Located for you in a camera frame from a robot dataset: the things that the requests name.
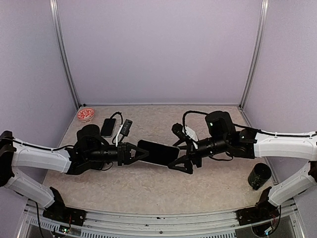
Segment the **large black teal-edged phone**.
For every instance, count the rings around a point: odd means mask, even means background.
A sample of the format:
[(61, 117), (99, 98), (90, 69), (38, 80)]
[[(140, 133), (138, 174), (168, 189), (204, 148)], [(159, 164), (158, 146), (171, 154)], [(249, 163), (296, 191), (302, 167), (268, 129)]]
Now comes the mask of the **large black teal-edged phone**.
[(102, 137), (112, 137), (114, 128), (116, 125), (115, 118), (107, 118), (104, 120), (103, 126), (101, 128), (101, 136)]

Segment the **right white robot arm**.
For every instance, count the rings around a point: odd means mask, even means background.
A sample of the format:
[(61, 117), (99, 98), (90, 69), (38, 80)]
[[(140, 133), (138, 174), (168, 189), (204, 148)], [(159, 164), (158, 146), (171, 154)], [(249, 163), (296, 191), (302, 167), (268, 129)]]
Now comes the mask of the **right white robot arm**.
[(210, 137), (194, 140), (187, 133), (185, 123), (176, 123), (172, 132), (179, 138), (177, 144), (185, 142), (186, 154), (168, 164), (173, 170), (192, 174), (193, 166), (201, 167), (202, 158), (225, 153), (231, 158), (287, 157), (306, 159), (308, 162), (296, 173), (278, 185), (265, 189), (253, 215), (264, 220), (273, 207), (300, 194), (317, 184), (317, 133), (267, 132), (247, 126), (237, 131), (230, 114), (223, 111), (204, 113)]

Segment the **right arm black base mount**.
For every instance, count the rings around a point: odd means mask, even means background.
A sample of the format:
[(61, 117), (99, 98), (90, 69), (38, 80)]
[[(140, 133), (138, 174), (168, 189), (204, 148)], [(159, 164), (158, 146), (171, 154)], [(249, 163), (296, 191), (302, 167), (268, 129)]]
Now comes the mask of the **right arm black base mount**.
[(266, 188), (254, 206), (239, 209), (235, 212), (240, 226), (269, 220), (280, 215), (278, 206), (268, 202), (268, 194), (271, 189), (271, 186)]

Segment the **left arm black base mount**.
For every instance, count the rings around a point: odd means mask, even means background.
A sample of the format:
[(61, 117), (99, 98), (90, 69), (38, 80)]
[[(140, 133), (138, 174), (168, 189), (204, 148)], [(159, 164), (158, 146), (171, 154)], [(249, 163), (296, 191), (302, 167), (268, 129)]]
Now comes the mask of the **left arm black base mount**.
[(53, 192), (53, 204), (43, 211), (43, 216), (55, 221), (71, 225), (83, 226), (87, 212), (82, 209), (67, 207), (57, 189), (50, 187)]

